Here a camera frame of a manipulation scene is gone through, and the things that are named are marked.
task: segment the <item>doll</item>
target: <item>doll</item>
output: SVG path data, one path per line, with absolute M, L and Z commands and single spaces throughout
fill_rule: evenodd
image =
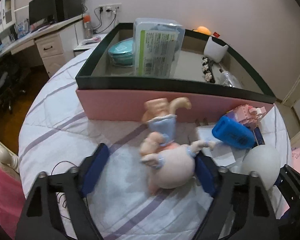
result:
M 174 142 L 176 109 L 191 108 L 188 98 L 176 98 L 168 103 L 166 98 L 145 103 L 147 111 L 142 121 L 151 133 L 140 147 L 141 162 L 149 167 L 148 188 L 156 194 L 159 188 L 184 185 L 194 174 L 194 157 L 203 147 L 214 147 L 214 142 L 196 141 L 191 145 Z
M 152 133 L 143 141 L 140 147 L 140 155 L 162 151 L 164 148 L 175 148 L 179 146 L 174 143 L 176 132 L 176 110 L 181 107 L 191 109 L 188 98 L 176 98 L 168 103 L 166 98 L 159 98 L 145 103 L 147 111 L 142 117 Z M 154 144 L 160 141 L 160 147 Z

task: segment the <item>doll's arm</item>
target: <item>doll's arm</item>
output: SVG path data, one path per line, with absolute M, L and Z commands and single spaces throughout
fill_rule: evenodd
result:
M 209 147 L 211 150 L 213 150 L 215 144 L 216 143 L 213 141 L 207 142 L 207 141 L 199 140 L 199 141 L 193 142 L 189 147 L 193 153 L 197 153 L 204 147 Z

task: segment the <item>pink toy block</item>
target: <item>pink toy block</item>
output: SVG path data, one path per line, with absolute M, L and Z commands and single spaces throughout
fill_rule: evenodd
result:
M 265 107 L 255 108 L 249 105 L 242 105 L 227 112 L 228 117 L 234 117 L 235 120 L 244 126 L 255 129 L 260 121 L 266 115 Z

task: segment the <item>bedsheet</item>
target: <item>bedsheet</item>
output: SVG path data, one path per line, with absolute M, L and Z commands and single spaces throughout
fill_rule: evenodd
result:
M 146 168 L 138 154 L 140 143 L 149 133 L 147 127 L 141 122 L 88 120 L 77 98 L 75 76 L 91 53 L 92 49 L 65 64 L 29 109 L 19 135 L 25 196 L 40 171 L 63 173 L 73 166 L 71 163 L 79 165 L 103 142 L 110 147 L 111 156 L 87 203 L 104 239 L 190 239 L 212 198 L 196 177 L 182 187 L 162 190 L 156 196 L 148 194 Z M 188 143 L 194 127 L 178 123 L 176 142 Z M 289 137 L 275 106 L 262 120 L 261 131 L 265 142 L 280 152 L 281 165 L 291 165 Z M 237 165 L 242 157 L 235 156 Z M 276 187 L 269 195 L 280 217 L 285 201 Z M 58 194 L 57 200 L 67 234 L 75 238 L 65 196 Z

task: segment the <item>wooden floor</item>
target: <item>wooden floor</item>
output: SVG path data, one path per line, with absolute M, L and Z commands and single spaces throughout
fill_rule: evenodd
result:
M 25 81 L 25 95 L 20 95 L 12 105 L 12 114 L 0 107 L 0 141 L 18 154 L 19 132 L 34 99 L 49 80 L 44 66 L 33 68 Z

